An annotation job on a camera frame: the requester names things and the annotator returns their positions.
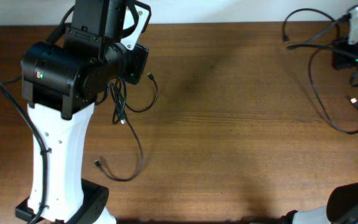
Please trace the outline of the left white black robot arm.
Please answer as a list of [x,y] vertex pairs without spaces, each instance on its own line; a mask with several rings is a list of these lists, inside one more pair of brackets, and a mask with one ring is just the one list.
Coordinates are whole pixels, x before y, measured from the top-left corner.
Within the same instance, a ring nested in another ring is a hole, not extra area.
[[139,82],[138,43],[152,11],[140,1],[77,1],[21,61],[23,111],[34,138],[32,191],[15,209],[29,223],[115,223],[108,188],[81,176],[87,127],[112,80]]

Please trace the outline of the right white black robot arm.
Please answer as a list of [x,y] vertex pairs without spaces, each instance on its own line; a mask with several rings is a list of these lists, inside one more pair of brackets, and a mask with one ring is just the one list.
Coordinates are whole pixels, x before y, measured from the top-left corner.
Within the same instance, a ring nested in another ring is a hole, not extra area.
[[[300,47],[314,48],[318,52],[333,52],[335,69],[358,67],[358,41],[337,40],[332,45],[294,44],[289,49]],[[350,83],[358,87],[351,78]],[[326,205],[309,211],[293,210],[281,217],[281,223],[358,223],[358,182],[336,187],[329,196]]]

